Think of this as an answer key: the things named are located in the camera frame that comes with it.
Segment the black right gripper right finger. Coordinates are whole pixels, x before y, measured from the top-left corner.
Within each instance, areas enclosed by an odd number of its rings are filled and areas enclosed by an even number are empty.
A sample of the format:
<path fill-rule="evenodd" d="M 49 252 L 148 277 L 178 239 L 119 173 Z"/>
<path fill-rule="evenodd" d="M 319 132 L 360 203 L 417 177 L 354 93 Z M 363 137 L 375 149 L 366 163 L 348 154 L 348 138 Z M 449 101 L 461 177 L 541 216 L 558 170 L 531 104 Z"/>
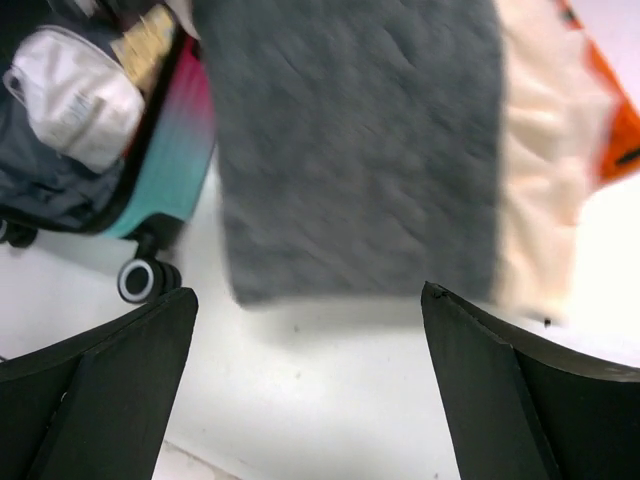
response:
<path fill-rule="evenodd" d="M 463 479 L 636 479 L 639 371 L 494 317 L 444 287 L 425 335 Z"/>

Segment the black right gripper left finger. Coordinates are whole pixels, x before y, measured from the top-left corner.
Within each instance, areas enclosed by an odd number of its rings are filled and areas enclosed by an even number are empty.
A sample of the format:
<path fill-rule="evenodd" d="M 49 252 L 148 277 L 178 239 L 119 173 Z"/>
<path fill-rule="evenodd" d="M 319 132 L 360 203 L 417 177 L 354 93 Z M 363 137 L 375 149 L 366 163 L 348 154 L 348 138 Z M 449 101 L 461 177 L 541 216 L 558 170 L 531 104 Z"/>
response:
<path fill-rule="evenodd" d="M 197 312 L 195 292 L 178 288 L 3 362 L 2 478 L 151 478 Z"/>

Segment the grey cream fleece blanket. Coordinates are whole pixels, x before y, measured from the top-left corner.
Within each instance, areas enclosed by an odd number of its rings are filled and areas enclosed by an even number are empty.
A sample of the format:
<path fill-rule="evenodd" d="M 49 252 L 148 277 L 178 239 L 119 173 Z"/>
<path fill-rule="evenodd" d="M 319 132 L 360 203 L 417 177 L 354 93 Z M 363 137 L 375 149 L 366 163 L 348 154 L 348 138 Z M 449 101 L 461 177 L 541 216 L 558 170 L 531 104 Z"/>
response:
<path fill-rule="evenodd" d="M 236 301 L 558 319 L 616 105 L 553 1 L 188 1 Z"/>

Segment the beige cardboard box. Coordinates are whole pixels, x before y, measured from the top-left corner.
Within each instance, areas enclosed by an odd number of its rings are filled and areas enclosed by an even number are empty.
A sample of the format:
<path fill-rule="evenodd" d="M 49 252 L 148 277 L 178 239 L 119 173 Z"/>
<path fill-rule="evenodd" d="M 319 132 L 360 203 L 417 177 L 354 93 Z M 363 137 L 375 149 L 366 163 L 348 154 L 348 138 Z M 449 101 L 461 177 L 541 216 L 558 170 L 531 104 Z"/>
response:
<path fill-rule="evenodd" d="M 156 5 L 110 46 L 129 80 L 147 89 L 173 44 L 175 21 L 170 10 Z"/>

